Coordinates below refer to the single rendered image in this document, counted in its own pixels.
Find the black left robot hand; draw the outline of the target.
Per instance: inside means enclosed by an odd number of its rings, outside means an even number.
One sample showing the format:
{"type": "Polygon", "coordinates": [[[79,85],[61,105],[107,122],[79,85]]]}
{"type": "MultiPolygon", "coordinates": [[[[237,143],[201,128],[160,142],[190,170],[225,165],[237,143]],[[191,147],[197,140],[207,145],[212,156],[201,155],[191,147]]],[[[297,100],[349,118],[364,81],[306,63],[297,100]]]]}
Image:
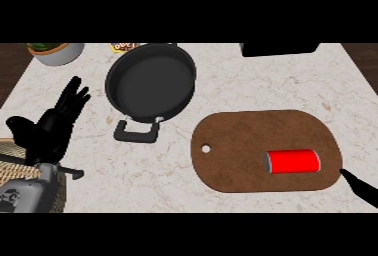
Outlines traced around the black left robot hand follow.
{"type": "Polygon", "coordinates": [[[26,150],[26,164],[58,164],[71,140],[77,118],[91,99],[89,88],[79,89],[82,78],[74,76],[60,96],[57,105],[48,109],[37,123],[21,116],[12,116],[6,125],[15,144],[26,150]]]}

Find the grey plant pot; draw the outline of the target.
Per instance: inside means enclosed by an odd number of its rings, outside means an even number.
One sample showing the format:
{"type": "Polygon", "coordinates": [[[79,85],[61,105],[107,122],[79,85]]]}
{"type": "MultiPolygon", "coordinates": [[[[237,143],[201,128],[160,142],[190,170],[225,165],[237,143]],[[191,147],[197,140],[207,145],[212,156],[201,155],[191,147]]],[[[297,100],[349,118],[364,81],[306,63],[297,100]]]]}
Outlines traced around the grey plant pot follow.
{"type": "Polygon", "coordinates": [[[82,55],[83,50],[83,43],[64,43],[57,48],[43,52],[36,52],[33,49],[29,49],[32,55],[37,58],[37,60],[46,66],[52,67],[63,66],[73,62],[82,55]]]}

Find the brown wooden cutting board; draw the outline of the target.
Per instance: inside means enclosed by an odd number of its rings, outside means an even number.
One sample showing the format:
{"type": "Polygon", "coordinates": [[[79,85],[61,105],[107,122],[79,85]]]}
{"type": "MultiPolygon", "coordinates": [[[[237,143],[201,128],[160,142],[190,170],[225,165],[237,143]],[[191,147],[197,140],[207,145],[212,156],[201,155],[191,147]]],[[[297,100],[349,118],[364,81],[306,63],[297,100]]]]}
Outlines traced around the brown wooden cutting board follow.
{"type": "Polygon", "coordinates": [[[299,110],[212,114],[194,130],[191,156],[200,179],[225,193],[322,190],[336,184],[343,168],[337,140],[327,125],[299,110]],[[296,149],[317,151],[321,171],[269,173],[265,153],[296,149]]]}

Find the red can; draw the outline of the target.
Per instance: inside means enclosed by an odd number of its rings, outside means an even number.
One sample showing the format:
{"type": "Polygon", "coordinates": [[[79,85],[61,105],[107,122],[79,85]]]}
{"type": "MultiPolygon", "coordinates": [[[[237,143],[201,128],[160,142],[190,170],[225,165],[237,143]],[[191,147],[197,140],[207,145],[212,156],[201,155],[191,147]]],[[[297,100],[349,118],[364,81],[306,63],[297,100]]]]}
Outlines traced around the red can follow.
{"type": "Polygon", "coordinates": [[[265,163],[271,174],[317,173],[321,171],[321,158],[312,149],[268,151],[265,163]]]}

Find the wicker basket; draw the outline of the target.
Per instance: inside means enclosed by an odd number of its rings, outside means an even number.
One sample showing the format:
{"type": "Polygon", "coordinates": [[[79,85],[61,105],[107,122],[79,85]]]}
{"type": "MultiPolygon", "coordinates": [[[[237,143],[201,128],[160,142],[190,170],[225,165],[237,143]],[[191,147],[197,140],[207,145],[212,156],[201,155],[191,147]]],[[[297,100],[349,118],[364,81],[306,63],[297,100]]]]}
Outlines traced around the wicker basket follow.
{"type": "MultiPolygon", "coordinates": [[[[20,147],[12,138],[0,138],[0,154],[24,158],[26,149],[20,147]]],[[[12,179],[39,178],[42,172],[30,166],[0,161],[0,187],[12,179]]],[[[67,176],[58,175],[58,194],[54,201],[52,213],[63,213],[67,203],[67,176]]]]}

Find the yellow printed box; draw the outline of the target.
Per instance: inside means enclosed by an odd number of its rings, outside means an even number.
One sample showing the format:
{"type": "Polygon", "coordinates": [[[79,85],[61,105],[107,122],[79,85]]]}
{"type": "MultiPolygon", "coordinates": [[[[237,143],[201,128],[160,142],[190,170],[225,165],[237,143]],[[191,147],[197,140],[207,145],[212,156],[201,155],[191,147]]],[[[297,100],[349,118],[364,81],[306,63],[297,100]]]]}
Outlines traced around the yellow printed box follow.
{"type": "Polygon", "coordinates": [[[128,53],[141,46],[139,43],[111,43],[110,47],[114,53],[128,53]]]}

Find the black appliance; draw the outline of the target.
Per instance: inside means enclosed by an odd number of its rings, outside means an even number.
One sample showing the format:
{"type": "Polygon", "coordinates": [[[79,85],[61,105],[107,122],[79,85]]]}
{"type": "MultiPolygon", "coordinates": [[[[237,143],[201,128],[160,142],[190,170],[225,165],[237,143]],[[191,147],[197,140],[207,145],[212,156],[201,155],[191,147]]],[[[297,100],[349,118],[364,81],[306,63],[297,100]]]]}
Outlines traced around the black appliance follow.
{"type": "Polygon", "coordinates": [[[241,52],[244,57],[262,57],[312,53],[318,47],[319,43],[241,43],[241,52]]]}

